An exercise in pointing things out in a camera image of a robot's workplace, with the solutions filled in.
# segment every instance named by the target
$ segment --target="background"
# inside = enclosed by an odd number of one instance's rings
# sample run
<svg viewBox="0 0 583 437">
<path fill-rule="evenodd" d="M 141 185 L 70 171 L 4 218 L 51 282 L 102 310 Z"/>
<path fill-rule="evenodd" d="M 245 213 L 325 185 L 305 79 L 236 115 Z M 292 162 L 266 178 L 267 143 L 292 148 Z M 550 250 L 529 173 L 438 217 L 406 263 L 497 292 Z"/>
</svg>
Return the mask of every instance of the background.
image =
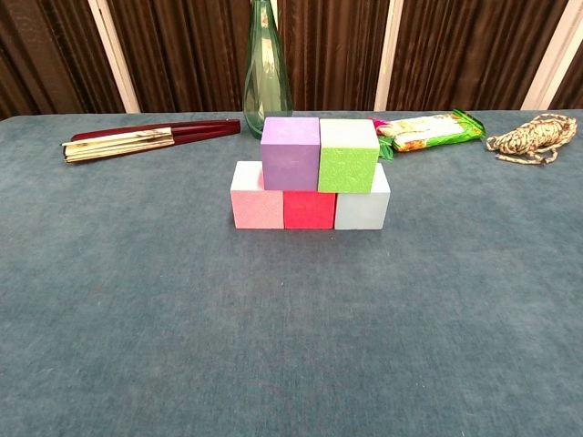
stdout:
<svg viewBox="0 0 583 437">
<path fill-rule="evenodd" d="M 581 0 L 273 0 L 298 110 L 583 107 Z M 0 117 L 241 109 L 249 0 L 0 0 Z"/>
</svg>

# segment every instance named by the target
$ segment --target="green block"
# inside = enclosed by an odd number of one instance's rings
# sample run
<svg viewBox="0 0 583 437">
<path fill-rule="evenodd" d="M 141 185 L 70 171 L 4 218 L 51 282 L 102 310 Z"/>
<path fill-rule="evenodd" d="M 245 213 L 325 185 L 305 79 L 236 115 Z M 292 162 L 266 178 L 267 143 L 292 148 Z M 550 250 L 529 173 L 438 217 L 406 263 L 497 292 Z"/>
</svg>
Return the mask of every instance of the green block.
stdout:
<svg viewBox="0 0 583 437">
<path fill-rule="evenodd" d="M 379 157 L 379 141 L 372 120 L 320 120 L 318 191 L 370 193 Z"/>
</svg>

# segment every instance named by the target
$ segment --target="red block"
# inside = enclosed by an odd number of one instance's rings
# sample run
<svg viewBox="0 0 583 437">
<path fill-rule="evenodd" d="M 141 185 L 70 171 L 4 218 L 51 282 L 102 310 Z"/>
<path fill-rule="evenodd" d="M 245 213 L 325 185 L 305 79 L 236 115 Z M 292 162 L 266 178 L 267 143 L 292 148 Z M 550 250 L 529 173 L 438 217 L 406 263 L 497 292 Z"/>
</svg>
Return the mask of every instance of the red block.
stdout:
<svg viewBox="0 0 583 437">
<path fill-rule="evenodd" d="M 283 226 L 286 229 L 332 229 L 335 193 L 283 191 Z"/>
</svg>

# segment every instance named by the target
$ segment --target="cube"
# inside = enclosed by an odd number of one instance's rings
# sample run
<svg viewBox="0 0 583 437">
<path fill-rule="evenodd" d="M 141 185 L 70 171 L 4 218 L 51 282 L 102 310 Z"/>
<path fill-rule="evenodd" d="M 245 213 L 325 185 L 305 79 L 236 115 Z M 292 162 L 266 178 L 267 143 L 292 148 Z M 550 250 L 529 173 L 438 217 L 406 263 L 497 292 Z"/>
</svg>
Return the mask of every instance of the cube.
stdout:
<svg viewBox="0 0 583 437">
<path fill-rule="evenodd" d="M 283 192 L 266 191 L 260 161 L 239 161 L 230 184 L 237 229 L 283 229 Z"/>
<path fill-rule="evenodd" d="M 368 193 L 373 185 L 379 141 L 372 120 L 320 120 L 318 191 Z"/>
<path fill-rule="evenodd" d="M 283 191 L 286 229 L 332 229 L 336 195 L 317 191 Z"/>
<path fill-rule="evenodd" d="M 391 189 L 383 166 L 376 165 L 373 187 L 368 194 L 339 194 L 335 229 L 382 229 Z"/>
<path fill-rule="evenodd" d="M 313 117 L 267 117 L 261 137 L 265 189 L 317 190 L 320 122 Z"/>
</svg>

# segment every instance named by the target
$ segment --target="curtain fold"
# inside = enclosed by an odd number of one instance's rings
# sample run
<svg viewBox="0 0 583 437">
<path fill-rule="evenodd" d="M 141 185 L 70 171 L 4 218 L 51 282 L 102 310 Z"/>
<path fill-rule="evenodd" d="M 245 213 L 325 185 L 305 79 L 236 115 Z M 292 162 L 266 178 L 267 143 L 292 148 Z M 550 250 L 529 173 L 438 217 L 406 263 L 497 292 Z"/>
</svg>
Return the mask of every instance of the curtain fold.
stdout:
<svg viewBox="0 0 583 437">
<path fill-rule="evenodd" d="M 109 0 L 144 112 L 241 110 L 249 0 Z"/>
<path fill-rule="evenodd" d="M 550 108 L 583 109 L 583 43 L 563 77 Z"/>
<path fill-rule="evenodd" d="M 87 2 L 0 0 L 0 117 L 123 112 Z"/>
<path fill-rule="evenodd" d="M 567 1 L 405 1 L 387 110 L 519 109 Z"/>
<path fill-rule="evenodd" d="M 389 4 L 278 1 L 295 109 L 373 109 Z"/>
</svg>

